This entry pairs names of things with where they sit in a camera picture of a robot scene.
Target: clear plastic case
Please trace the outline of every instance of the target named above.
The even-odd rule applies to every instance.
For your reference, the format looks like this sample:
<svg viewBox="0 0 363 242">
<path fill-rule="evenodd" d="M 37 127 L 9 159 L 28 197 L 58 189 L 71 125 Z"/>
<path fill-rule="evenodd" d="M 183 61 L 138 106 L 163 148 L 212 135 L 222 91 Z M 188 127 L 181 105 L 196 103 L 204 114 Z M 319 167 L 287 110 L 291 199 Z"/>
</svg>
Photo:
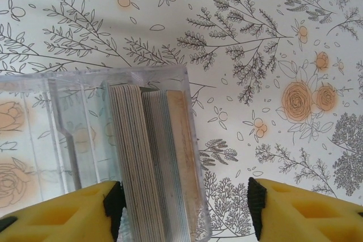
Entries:
<svg viewBox="0 0 363 242">
<path fill-rule="evenodd" d="M 18 183 L 11 198 L 0 196 L 0 217 L 80 187 L 122 181 L 105 83 L 185 93 L 200 195 L 205 199 L 184 66 L 12 75 L 0 77 L 0 118 L 6 121 L 0 133 L 7 139 L 0 143 L 0 171 L 7 165 Z M 198 222 L 195 241 L 208 241 L 212 232 L 205 202 Z"/>
</svg>

